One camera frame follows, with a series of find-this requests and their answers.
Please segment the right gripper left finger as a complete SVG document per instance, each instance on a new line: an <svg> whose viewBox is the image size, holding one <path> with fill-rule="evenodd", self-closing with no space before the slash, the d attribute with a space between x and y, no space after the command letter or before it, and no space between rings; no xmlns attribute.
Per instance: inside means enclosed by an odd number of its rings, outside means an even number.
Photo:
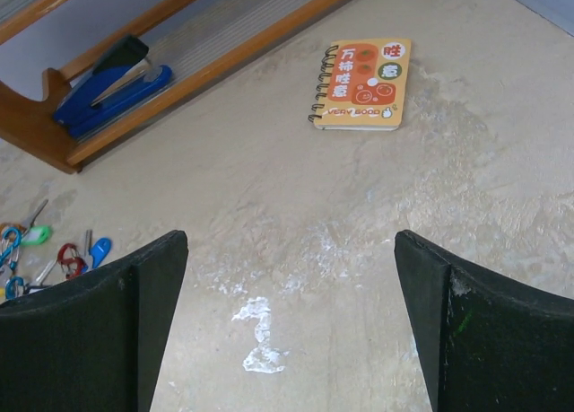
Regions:
<svg viewBox="0 0 574 412"><path fill-rule="evenodd" d="M187 267L174 230L1 305L3 411L148 411Z"/></svg>

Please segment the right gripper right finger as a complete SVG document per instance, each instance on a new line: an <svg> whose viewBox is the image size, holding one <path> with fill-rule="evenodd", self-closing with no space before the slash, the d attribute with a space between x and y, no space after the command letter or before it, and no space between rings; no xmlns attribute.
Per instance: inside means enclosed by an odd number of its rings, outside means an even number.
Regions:
<svg viewBox="0 0 574 412"><path fill-rule="evenodd" d="M435 411L571 411L573 301L404 230L397 274Z"/></svg>

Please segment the key with blue tag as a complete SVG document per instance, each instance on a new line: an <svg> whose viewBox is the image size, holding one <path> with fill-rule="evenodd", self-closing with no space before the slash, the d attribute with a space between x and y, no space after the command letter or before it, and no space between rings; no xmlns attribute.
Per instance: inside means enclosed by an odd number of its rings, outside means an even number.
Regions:
<svg viewBox="0 0 574 412"><path fill-rule="evenodd" d="M98 268L108 256L112 248L112 241L108 237L98 239L91 243L92 231L87 230L84 234L83 242L83 273Z"/></svg>

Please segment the red carabiner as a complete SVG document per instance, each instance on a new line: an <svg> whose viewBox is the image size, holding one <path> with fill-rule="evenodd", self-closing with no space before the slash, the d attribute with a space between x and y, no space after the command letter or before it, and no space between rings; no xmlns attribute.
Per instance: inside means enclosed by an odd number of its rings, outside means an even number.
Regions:
<svg viewBox="0 0 574 412"><path fill-rule="evenodd" d="M87 268L85 260L73 243L66 243L59 249L57 264L62 268L66 280L80 276Z"/></svg>

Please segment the blue carabiner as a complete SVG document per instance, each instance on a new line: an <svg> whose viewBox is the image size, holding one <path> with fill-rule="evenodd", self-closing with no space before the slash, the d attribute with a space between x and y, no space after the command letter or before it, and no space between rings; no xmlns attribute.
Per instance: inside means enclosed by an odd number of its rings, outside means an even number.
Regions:
<svg viewBox="0 0 574 412"><path fill-rule="evenodd" d="M7 300L12 300L26 294L26 281L20 276L13 276L6 283L4 295Z"/></svg>
<svg viewBox="0 0 574 412"><path fill-rule="evenodd" d="M1 267L7 267L11 271L16 269L21 241L22 234L15 229L1 234Z"/></svg>

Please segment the key with green tag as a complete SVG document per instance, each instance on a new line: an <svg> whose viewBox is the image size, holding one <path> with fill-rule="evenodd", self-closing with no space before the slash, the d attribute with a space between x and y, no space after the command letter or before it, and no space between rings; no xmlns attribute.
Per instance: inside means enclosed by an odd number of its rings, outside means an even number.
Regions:
<svg viewBox="0 0 574 412"><path fill-rule="evenodd" d="M25 231L22 233L22 246L40 245L47 241L52 233L48 225L34 225L37 217L47 205L48 200L44 199L39 206L23 221L22 226Z"/></svg>

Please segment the orange carabiner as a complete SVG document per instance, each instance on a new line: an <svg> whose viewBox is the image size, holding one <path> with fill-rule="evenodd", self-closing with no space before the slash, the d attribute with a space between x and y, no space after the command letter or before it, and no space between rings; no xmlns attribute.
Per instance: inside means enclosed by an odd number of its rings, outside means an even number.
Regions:
<svg viewBox="0 0 574 412"><path fill-rule="evenodd" d="M20 233L26 232L26 228L20 224L11 224L11 223L1 223L0 224L1 234L4 234L6 231L11 231L12 229L17 230Z"/></svg>

